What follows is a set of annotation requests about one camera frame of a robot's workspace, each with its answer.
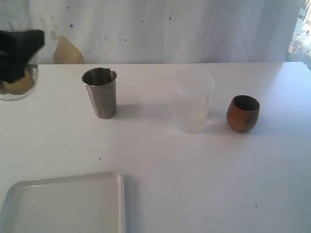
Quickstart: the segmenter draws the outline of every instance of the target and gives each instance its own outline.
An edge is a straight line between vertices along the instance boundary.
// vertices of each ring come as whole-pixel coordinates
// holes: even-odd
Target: cup
[[[184,70],[173,78],[172,120],[187,133],[202,131],[215,82],[203,70]]]
[[[238,132],[247,132],[254,128],[259,116],[259,102],[251,96],[236,96],[227,111],[227,122]]]
[[[117,73],[109,68],[95,68],[82,76],[95,114],[102,119],[113,117],[117,112]]]

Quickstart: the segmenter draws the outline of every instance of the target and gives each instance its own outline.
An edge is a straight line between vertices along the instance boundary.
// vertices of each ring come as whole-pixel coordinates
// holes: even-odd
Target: beige object
[[[53,60],[54,64],[81,64],[83,55],[66,37],[60,35]]]
[[[3,87],[6,93],[10,93],[12,95],[22,95],[26,93],[29,89],[31,89],[34,84],[35,82],[32,79],[31,74],[25,70],[24,78],[14,83],[3,82]]]

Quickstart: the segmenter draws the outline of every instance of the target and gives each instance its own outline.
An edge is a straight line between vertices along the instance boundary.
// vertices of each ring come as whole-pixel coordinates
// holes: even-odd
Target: glass jar
[[[23,32],[33,29],[29,1],[0,0],[0,30]],[[36,54],[24,68],[24,77],[8,83],[0,77],[0,100],[18,100],[28,96],[35,89],[38,78]]]

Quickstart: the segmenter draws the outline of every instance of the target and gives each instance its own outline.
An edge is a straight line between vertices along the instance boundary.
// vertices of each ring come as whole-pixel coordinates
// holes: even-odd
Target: brown wooden cup
[[[259,106],[259,102],[253,97],[234,97],[227,111],[228,124],[239,132],[251,130],[257,123]]]

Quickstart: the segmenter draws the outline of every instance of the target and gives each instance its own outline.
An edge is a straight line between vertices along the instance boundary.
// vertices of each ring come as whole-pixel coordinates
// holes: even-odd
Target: cup rim
[[[255,110],[252,110],[252,111],[248,111],[248,110],[244,110],[244,109],[242,109],[242,108],[240,108],[240,107],[238,107],[237,105],[236,105],[236,103],[234,102],[234,100],[236,100],[236,98],[241,98],[241,97],[246,97],[246,98],[249,98],[249,99],[251,99],[252,101],[254,101],[255,103],[256,103],[256,109]],[[258,111],[259,109],[260,109],[260,103],[258,102],[258,100],[257,99],[255,99],[254,97],[251,97],[251,96],[248,96],[248,95],[238,95],[238,96],[235,96],[235,97],[233,97],[233,99],[232,99],[232,104],[236,107],[236,108],[238,108],[239,110],[241,110],[241,111],[244,111],[244,112],[248,112],[248,113],[251,113],[251,112],[256,112],[256,111]]]
[[[100,69],[100,70],[102,70],[102,69],[108,69],[108,70],[112,71],[112,72],[115,74],[115,78],[114,78],[113,80],[111,80],[110,82],[105,83],[105,84],[102,84],[102,85],[91,85],[91,84],[86,83],[85,80],[84,80],[85,76],[86,76],[87,74],[89,74],[90,72],[95,71],[95,70],[99,70],[99,69]],[[117,79],[117,76],[118,76],[118,74],[116,73],[116,71],[113,70],[113,69],[111,69],[111,68],[97,67],[97,68],[89,69],[88,71],[86,71],[86,72],[82,75],[82,82],[83,82],[85,85],[87,85],[87,86],[98,87],[98,86],[103,86],[103,85],[107,85],[107,84],[112,83],[113,81],[115,81],[115,80]]]

